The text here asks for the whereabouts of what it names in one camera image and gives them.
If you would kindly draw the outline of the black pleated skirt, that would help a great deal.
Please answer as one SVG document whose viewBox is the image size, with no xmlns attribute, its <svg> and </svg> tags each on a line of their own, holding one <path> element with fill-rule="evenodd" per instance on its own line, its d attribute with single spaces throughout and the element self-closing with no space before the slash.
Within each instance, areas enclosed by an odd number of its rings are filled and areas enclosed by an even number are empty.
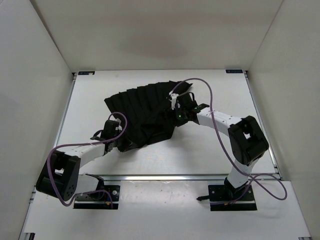
<svg viewBox="0 0 320 240">
<path fill-rule="evenodd" d="M 104 102 L 110 112 L 121 120 L 121 127 L 125 126 L 127 120 L 125 133 L 117 140 L 118 150 L 126 152 L 170 139 L 175 128 L 188 121 L 177 118 L 171 109 L 169 93 L 176 87 L 174 93 L 180 95 L 191 86 L 187 82 L 157 82 L 105 98 Z"/>
</svg>

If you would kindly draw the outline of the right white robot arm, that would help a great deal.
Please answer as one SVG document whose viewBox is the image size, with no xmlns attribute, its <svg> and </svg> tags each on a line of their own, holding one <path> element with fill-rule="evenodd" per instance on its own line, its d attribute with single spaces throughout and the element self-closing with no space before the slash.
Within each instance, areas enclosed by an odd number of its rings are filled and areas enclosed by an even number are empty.
<svg viewBox="0 0 320 240">
<path fill-rule="evenodd" d="M 245 118 L 231 116 L 211 110 L 207 104 L 197 104 L 192 92 L 177 94 L 170 92 L 168 99 L 176 115 L 177 125 L 194 122 L 216 130 L 229 138 L 234 160 L 225 180 L 224 195 L 236 200 L 258 159 L 269 149 L 269 143 L 253 116 Z"/>
</svg>

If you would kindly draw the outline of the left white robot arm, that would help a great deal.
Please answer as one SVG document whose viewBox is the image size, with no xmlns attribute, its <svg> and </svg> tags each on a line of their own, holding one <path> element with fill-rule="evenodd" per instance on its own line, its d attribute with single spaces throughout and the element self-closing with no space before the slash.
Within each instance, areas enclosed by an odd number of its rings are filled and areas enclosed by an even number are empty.
<svg viewBox="0 0 320 240">
<path fill-rule="evenodd" d="M 111 194 L 105 190 L 103 179 L 95 174 L 80 174 L 80 168 L 103 157 L 115 147 L 119 147 L 127 137 L 131 123 L 126 119 L 108 119 L 102 130 L 90 138 L 91 142 L 62 144 L 53 148 L 40 172 L 36 190 L 57 198 L 68 207 L 78 196 L 87 195 L 95 201 Z"/>
</svg>

